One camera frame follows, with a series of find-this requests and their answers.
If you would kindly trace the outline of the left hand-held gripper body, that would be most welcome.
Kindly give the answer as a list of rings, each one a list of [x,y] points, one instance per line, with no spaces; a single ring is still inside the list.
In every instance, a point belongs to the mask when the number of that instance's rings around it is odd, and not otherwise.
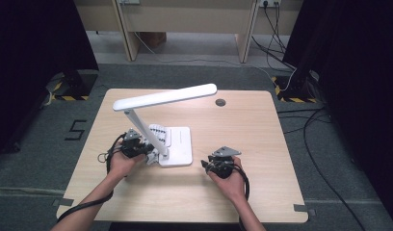
[[[134,129],[129,129],[124,135],[120,151],[128,158],[134,158],[148,152],[147,145],[142,142],[142,136]]]

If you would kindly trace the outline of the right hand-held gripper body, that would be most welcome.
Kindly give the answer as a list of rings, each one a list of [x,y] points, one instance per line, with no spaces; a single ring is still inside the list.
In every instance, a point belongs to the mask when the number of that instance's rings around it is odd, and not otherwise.
[[[227,146],[217,149],[210,155],[214,157],[213,164],[210,164],[210,171],[222,179],[228,178],[235,168],[233,157],[240,154],[240,151]]]

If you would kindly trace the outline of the white desk lamp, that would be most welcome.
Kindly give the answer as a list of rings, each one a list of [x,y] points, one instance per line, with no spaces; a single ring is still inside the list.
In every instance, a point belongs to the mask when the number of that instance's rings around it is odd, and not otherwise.
[[[193,162],[191,130],[189,127],[168,127],[166,142],[162,143],[149,126],[135,113],[135,109],[197,99],[217,93],[215,84],[205,84],[179,90],[169,90],[117,100],[115,112],[124,112],[140,133],[158,151],[154,160],[162,167],[189,166]]]

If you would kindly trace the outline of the person's left hand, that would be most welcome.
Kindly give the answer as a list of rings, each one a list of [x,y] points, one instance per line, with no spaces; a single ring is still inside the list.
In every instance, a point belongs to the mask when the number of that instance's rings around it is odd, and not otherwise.
[[[128,158],[120,151],[121,143],[117,143],[113,149],[113,153],[110,160],[110,171],[109,176],[115,177],[121,180],[130,174],[136,164],[144,160],[145,154],[139,154],[133,158]]]

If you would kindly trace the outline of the person's right hand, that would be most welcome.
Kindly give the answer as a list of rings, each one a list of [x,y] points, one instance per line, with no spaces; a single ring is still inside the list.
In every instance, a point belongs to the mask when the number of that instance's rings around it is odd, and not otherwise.
[[[225,179],[222,179],[212,171],[208,172],[208,176],[234,205],[247,201],[245,197],[245,181],[237,170],[233,170],[231,175]]]

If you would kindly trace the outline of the black stand base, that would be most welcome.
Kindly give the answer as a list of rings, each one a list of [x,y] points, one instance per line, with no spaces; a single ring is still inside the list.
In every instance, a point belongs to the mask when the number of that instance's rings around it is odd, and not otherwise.
[[[313,90],[306,78],[296,78],[294,73],[288,76],[274,76],[275,94],[279,101],[293,103],[316,103]]]
[[[86,101],[98,77],[97,70],[77,70],[69,77],[57,74],[49,83],[49,99],[62,101]]]

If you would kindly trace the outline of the grey tape strip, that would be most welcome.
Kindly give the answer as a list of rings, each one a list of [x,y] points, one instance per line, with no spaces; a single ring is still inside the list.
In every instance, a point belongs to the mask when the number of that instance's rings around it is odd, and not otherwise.
[[[68,198],[59,198],[55,199],[52,203],[52,206],[57,207],[57,206],[68,206],[70,207],[73,204],[73,199],[68,199]]]
[[[293,207],[295,212],[306,212],[311,217],[316,216],[316,211],[314,209],[309,209],[306,205],[294,204]]]

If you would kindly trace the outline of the black curtain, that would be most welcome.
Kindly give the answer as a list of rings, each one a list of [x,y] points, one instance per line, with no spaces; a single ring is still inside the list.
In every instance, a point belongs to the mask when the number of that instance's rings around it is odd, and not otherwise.
[[[285,60],[319,74],[342,135],[393,220],[393,0],[303,0]]]
[[[74,0],[0,0],[0,153],[52,77],[97,68]]]

